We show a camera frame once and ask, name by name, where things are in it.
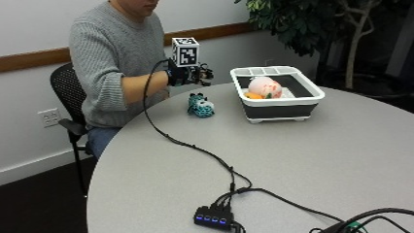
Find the gray table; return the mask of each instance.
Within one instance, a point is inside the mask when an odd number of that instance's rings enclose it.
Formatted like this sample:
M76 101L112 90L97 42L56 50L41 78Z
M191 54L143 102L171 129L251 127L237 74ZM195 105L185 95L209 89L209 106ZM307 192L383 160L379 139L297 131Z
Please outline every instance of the gray table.
M187 115L190 92L157 104L149 115L161 131L218 155L254 187L307 208L342 219L383 207L414 210L414 115L358 95L323 91L305 121L250 124L231 83L191 91L214 104L213 117ZM195 225L193 214L229 183L218 162L171 144L139 115L94 170L89 233L218 232ZM258 192L234 196L231 206L249 233L309 232L335 223ZM387 216L412 231L412 216ZM368 226L370 232L399 232L382 220Z

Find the fiducial marker cube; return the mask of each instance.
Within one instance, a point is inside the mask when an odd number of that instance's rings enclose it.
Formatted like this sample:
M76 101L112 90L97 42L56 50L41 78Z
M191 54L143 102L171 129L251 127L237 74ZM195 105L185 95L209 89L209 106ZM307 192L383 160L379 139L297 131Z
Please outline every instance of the fiducial marker cube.
M171 38L171 60L177 67L198 65L199 44L191 38Z

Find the teal plush toy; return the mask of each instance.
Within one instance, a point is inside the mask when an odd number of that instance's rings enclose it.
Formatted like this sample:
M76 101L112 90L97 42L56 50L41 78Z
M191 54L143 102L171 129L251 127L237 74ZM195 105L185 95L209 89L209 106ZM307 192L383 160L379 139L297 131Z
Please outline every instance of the teal plush toy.
M201 118L213 116L214 105L207 101L207 98L201 93L190 94L187 113L194 114Z

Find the black office chair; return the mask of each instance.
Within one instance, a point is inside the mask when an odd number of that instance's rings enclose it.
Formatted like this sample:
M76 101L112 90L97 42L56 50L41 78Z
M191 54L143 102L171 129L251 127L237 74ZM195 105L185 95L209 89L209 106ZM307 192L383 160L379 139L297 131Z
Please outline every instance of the black office chair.
M82 195L86 197L86 188L82 179L78 151L84 150L86 154L92 154L92 151L88 147L88 143L85 147L77 145L81 136L84 136L88 132L85 129L85 118L81 112L81 103L86 97L86 94L80 86L72 63L61 66L53 71L50 75L50 85L72 118L72 120L66 118L61 119L60 125L68 130L69 142L72 144L76 160L78 184Z

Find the gray sweater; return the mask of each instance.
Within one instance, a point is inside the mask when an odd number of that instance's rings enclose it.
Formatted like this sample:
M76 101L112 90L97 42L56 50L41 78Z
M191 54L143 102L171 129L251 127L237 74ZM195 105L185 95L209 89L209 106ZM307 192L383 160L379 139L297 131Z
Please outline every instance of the gray sweater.
M165 59L163 32L155 15L142 23L130 21L102 3L73 22L69 55L80 84L86 93L81 110L86 123L97 127L122 127L142 111L142 101L125 104L120 79L150 74ZM157 104L167 93L147 98Z

